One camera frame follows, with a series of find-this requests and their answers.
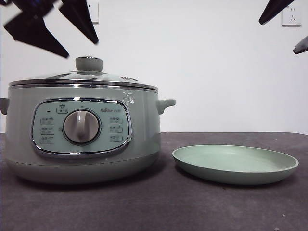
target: ceramic plate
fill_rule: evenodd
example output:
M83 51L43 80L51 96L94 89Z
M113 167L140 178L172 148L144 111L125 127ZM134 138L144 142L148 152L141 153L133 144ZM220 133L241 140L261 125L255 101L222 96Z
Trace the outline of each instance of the ceramic plate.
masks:
M290 176L298 166L298 160L290 155L242 146L188 146L174 150L172 155L184 171L227 184L277 182Z

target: electrical socket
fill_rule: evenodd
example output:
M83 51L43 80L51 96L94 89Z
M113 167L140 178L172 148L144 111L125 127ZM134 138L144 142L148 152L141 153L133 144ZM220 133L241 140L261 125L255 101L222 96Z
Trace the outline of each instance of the electrical socket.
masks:
M93 23L99 23L99 5L98 0L87 0L90 17Z
M301 26L302 12L299 4L290 4L282 11L282 26Z

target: pot base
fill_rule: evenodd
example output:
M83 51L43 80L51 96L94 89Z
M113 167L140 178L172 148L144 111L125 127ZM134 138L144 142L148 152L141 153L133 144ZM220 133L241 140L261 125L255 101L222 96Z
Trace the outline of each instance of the pot base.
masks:
M6 159L10 169L26 180L50 184L85 184L115 180L138 173L158 158L158 152L126 161L94 165L47 166Z

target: white wall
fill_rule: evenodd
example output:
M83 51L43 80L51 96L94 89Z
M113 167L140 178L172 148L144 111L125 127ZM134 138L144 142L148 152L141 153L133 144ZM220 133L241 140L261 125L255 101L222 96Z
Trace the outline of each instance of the white wall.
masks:
M261 26L268 0L100 0L100 44L81 35L58 10L46 25L68 60L14 42L1 28L1 96L8 83L74 70L74 58L101 57L104 71L159 87L177 106L161 115L162 131L290 131L308 134L308 53L294 46L303 26L281 27L281 15ZM4 24L18 9L2 8ZM5 117L1 116L4 131Z

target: plate rim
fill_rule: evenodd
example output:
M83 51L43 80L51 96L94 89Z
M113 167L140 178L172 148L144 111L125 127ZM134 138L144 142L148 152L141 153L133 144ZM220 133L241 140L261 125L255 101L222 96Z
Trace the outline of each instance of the plate rim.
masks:
M251 149L259 149L259 150L265 150L265 151L271 151L271 152L276 152L276 153L279 153L279 154L283 154L283 155L286 155L292 159L295 160L295 164L291 167L286 167L286 168L282 168L282 169L279 169L279 170L275 170L275 171L231 171L231 170L224 170L224 169L217 169L217 168L209 168L209 167L204 167L204 166L200 166L200 165L194 165L194 164L190 164L190 163L187 163L185 161L182 161L178 158L175 157L175 152L180 150L180 149L184 149L184 148L190 148L190 147L198 147L198 146L224 146L224 147L241 147L241 148L251 148ZM191 166L194 166L194 167L200 167L200 168L204 168L204 169L209 169L209 170L215 170L215 171L224 171L224 172L231 172L231 173L249 173L249 174L257 174L257 173L278 173L278 172L285 172L285 171L288 171L288 170L291 170L291 169L295 169L298 167L299 165L299 161L291 156L291 155L288 155L286 153L282 153L282 152L278 152L278 151L274 151L274 150L270 150L270 149L264 149L264 148L256 148L256 147L249 147L249 146L240 146L240 145L227 145L227 144L199 144L199 145L190 145L190 146L184 146L184 147L180 147L180 148L177 148L175 149L173 152L172 152L172 156L173 158L175 159L175 161L180 161L182 163L185 163L185 164L188 164L188 165L191 165Z

